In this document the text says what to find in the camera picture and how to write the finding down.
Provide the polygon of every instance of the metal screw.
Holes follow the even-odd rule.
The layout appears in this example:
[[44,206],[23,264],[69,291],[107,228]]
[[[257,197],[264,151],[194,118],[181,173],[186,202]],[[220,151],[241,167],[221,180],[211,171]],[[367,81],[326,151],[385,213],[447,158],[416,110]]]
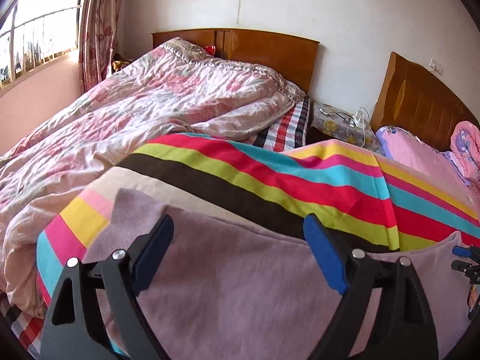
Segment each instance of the metal screw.
[[125,251],[123,249],[118,249],[112,253],[112,257],[114,260],[121,260],[125,257]]
[[78,258],[76,257],[71,257],[68,259],[67,261],[67,266],[69,268],[73,268],[74,266],[76,266],[78,264]]
[[403,266],[410,266],[412,264],[412,261],[410,261],[410,259],[408,257],[400,257],[400,264],[402,264]]
[[362,249],[354,249],[352,250],[352,256],[356,259],[362,259],[365,257],[365,252]]

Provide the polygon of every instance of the floral tablecloth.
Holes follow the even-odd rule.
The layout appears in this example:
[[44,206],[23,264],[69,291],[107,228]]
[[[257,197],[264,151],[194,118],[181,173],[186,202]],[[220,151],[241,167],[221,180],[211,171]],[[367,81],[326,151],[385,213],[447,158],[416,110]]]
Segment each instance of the floral tablecloth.
[[[332,105],[314,103],[312,126],[332,138],[359,147],[363,145],[363,129],[354,125],[353,115]],[[370,126],[365,128],[365,145],[363,147],[380,155],[385,155]]]

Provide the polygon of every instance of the power strip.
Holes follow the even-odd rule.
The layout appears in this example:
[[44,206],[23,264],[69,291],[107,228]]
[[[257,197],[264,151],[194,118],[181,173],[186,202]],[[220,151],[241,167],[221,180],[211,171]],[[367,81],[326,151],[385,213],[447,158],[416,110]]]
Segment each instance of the power strip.
[[360,110],[357,110],[357,112],[354,114],[353,122],[358,128],[366,128],[365,117],[363,116],[363,112],[361,112]]

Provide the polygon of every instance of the window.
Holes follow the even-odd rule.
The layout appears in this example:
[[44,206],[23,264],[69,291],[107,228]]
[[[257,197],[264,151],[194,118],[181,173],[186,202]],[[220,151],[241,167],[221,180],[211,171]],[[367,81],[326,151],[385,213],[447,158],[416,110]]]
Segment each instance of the window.
[[0,90],[77,48],[81,0],[18,0],[0,28]]

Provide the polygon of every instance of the blue gripper pad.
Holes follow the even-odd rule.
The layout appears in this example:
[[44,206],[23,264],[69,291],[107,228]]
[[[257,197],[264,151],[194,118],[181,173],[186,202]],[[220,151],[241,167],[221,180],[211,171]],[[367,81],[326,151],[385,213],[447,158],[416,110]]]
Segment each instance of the blue gripper pad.
[[472,255],[472,253],[470,252],[469,249],[467,249],[466,247],[461,247],[461,246],[454,246],[453,249],[452,249],[452,253],[455,256],[466,257],[466,258],[469,258]]
[[308,242],[328,286],[343,295],[349,288],[345,266],[326,236],[327,231],[313,214],[307,215],[303,220],[303,236]]
[[133,277],[135,281],[131,289],[135,296],[141,291],[150,287],[153,277],[157,273],[158,267],[169,248],[173,239],[173,219],[166,215],[160,222],[159,227],[154,230],[150,241],[145,245],[141,255],[133,267]]

